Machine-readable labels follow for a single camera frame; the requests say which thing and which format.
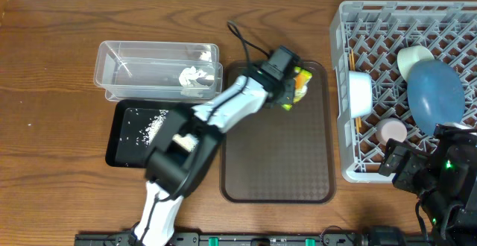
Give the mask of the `yellow green snack wrapper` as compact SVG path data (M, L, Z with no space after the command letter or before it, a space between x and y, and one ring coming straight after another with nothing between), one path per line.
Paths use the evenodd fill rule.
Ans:
M299 102L307 93L308 82L312 79L312 73L302 67L295 66L294 67L294 94L293 94L293 101L290 104L283 104L282 108L289 111L293 104Z

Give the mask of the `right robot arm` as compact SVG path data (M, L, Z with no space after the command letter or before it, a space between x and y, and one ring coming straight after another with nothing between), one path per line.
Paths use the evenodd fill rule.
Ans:
M476 244L476 129L438 124L427 153L389 139L378 173L417 196L436 245Z

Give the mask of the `white tissue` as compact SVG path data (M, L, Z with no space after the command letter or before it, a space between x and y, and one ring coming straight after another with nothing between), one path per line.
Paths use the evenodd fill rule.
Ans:
M184 87L210 86L212 82L208 77L204 70L192 66L185 68L180 73L179 82Z

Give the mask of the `white pink paper cup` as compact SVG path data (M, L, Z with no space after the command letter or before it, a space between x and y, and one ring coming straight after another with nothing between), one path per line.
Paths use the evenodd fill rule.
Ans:
M383 119L376 126L376 138L383 145L386 145L389 139L404 142L407 133L405 125L395 118Z

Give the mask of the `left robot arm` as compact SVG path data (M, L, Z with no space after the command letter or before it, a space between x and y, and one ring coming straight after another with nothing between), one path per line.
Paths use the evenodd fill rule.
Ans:
M218 97L178 106L165 118L145 155L147 197L129 245L165 245L181 206L201 183L226 133L266 104L290 109L301 68L264 63L247 69Z

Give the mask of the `small mint green bowl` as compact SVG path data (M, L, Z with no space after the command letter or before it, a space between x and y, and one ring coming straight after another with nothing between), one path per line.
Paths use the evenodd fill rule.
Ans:
M410 72L414 64L423 60L433 60L435 57L426 47L416 45L399 50L397 54L398 70L404 81L408 81Z

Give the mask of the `large dark blue bowl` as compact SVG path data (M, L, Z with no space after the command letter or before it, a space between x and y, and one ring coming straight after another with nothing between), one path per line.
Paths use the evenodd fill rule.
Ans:
M416 126L427 136L437 124L461 122L465 110L464 86L458 73L439 60L413 65L407 80L407 97Z

